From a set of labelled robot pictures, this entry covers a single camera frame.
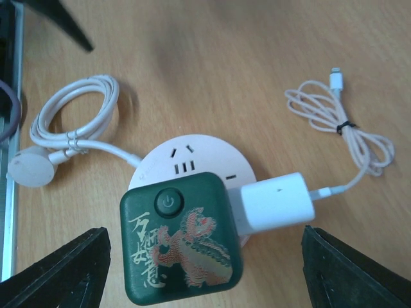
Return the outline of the green cube socket adapter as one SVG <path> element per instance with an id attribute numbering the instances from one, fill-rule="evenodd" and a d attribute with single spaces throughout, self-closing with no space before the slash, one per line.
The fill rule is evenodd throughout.
<path id="1" fill-rule="evenodd" d="M 153 305 L 226 291 L 241 244 L 222 180 L 204 172 L 128 190 L 119 205 L 125 291 Z"/>

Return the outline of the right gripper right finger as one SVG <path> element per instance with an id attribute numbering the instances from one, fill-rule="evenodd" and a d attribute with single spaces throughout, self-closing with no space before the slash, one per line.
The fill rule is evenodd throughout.
<path id="1" fill-rule="evenodd" d="M 313 307 L 410 307 L 410 281 L 321 228 L 305 226 L 303 272 Z"/>

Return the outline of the round pink power strip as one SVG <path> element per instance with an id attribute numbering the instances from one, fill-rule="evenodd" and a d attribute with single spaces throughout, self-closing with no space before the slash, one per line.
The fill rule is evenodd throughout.
<path id="1" fill-rule="evenodd" d="M 228 190 L 252 184 L 254 171 L 247 159 L 234 146 L 209 135 L 183 135 L 170 139 L 140 162 L 128 190 L 198 173 L 216 174 Z M 241 247 L 249 236 L 240 236 Z"/>

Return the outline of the white usb charger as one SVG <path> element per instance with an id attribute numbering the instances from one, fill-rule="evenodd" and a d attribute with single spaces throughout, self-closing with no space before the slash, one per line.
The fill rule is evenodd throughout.
<path id="1" fill-rule="evenodd" d="M 300 173 L 290 173 L 232 188 L 228 193 L 240 236 L 315 219 L 315 208 Z"/>

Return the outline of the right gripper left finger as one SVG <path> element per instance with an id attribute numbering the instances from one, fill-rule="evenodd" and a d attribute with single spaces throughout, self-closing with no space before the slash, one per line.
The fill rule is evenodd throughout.
<path id="1" fill-rule="evenodd" d="M 105 227 L 92 228 L 1 283 L 1 307 L 99 307 L 110 266 Z"/>

